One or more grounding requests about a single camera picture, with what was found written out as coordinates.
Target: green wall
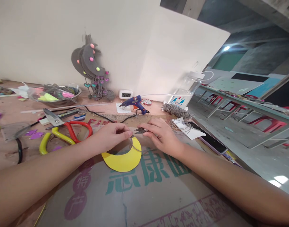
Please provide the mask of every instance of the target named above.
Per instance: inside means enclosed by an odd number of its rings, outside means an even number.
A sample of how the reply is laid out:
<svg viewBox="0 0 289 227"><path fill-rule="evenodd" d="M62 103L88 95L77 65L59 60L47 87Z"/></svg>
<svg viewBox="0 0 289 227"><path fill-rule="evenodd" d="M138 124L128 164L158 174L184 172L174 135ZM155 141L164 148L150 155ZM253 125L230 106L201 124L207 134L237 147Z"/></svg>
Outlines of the green wall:
<svg viewBox="0 0 289 227"><path fill-rule="evenodd" d="M213 66L213 69L231 71L235 65L240 61L245 53L226 53L222 54L218 61Z"/></svg>

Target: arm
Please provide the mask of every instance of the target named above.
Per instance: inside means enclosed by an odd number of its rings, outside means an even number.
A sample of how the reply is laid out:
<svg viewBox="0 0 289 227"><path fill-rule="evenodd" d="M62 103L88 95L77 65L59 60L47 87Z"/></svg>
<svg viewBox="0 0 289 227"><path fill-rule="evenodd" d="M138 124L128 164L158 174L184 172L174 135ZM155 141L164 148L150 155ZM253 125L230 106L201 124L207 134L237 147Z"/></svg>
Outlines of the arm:
<svg viewBox="0 0 289 227"><path fill-rule="evenodd" d="M83 162L110 150L132 134L124 124L109 123L81 143L1 170L0 226L14 221Z"/></svg>
<svg viewBox="0 0 289 227"><path fill-rule="evenodd" d="M289 225L289 195L225 160L181 143L163 119L140 124L158 149L178 159L244 212L266 224Z"/></svg>

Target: forearm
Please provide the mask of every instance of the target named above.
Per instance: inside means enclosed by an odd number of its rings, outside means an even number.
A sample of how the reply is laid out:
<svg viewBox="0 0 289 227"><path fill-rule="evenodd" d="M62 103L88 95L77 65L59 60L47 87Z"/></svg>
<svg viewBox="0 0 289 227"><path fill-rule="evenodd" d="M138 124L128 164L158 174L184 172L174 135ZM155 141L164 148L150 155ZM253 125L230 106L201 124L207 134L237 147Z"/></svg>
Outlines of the forearm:
<svg viewBox="0 0 289 227"><path fill-rule="evenodd" d="M12 222L90 158L84 146L68 146L1 170L0 226Z"/></svg>
<svg viewBox="0 0 289 227"><path fill-rule="evenodd" d="M188 145L175 158L257 220L289 224L289 195L259 176Z"/></svg>

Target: concrete floor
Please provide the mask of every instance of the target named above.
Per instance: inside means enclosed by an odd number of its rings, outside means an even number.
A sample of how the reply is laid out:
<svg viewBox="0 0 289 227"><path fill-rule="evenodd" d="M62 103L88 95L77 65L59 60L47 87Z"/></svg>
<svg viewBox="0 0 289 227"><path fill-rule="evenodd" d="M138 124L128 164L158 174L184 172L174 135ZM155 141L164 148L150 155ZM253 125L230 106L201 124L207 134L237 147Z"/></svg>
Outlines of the concrete floor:
<svg viewBox="0 0 289 227"><path fill-rule="evenodd" d="M209 102L205 101L205 99L197 103L199 97L193 96L189 102L189 111L194 118L257 174L267 181L273 181L289 194L289 149L285 149L283 145L273 149L268 149L263 145L254 149L249 149L245 146L245 144L251 144L255 140L266 136L267 133L262 131L270 125L270 121L264 120L257 125L247 124L260 117L261 115L258 113L252 113L242 122L236 121L242 116L241 114L222 120L228 113L222 111L216 111L214 115L207 118L206 116L215 106L208 105ZM233 132L225 129L225 126L233 130ZM281 134L279 138L286 138L287 136L289 136L289 131ZM275 140L267 141L265 145L275 142Z"/></svg>

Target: hand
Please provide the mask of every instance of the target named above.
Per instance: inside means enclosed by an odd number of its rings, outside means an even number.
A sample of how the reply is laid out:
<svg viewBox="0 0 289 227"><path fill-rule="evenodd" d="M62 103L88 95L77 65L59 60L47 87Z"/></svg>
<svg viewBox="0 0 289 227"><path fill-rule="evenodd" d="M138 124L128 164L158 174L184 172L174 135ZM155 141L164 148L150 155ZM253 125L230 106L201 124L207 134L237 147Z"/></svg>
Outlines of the hand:
<svg viewBox="0 0 289 227"><path fill-rule="evenodd" d="M184 144L179 141L171 127L162 118L151 119L148 124L143 123L137 127L147 129L148 132L143 135L149 137L159 150L174 158L184 150Z"/></svg>
<svg viewBox="0 0 289 227"><path fill-rule="evenodd" d="M107 152L120 142L128 139L133 132L122 123L108 123L85 140L86 146L95 150L95 154Z"/></svg>

